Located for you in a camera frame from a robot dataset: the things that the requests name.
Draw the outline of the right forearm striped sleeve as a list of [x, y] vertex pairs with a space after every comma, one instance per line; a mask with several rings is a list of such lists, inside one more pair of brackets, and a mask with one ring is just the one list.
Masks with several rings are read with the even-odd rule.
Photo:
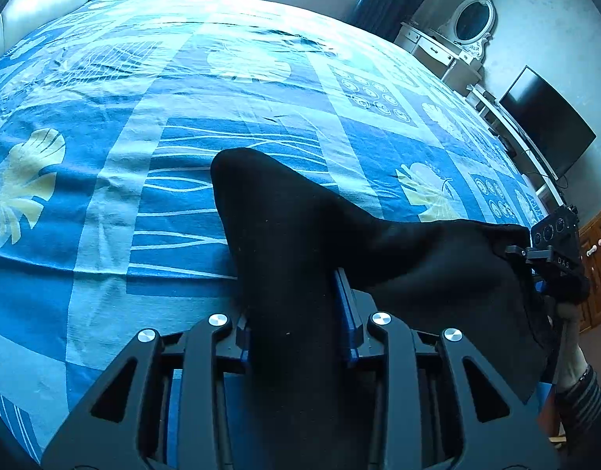
[[567, 447], [575, 449], [601, 420], [601, 385], [590, 364], [573, 385], [555, 393], [555, 406]]

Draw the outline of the person right hand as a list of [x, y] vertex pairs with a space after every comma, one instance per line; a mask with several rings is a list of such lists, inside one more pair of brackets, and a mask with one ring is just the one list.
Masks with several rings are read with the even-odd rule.
[[559, 304], [557, 314], [564, 327], [560, 339], [556, 385], [559, 392], [567, 392], [585, 376], [589, 364], [582, 348], [579, 347], [581, 309], [574, 304]]

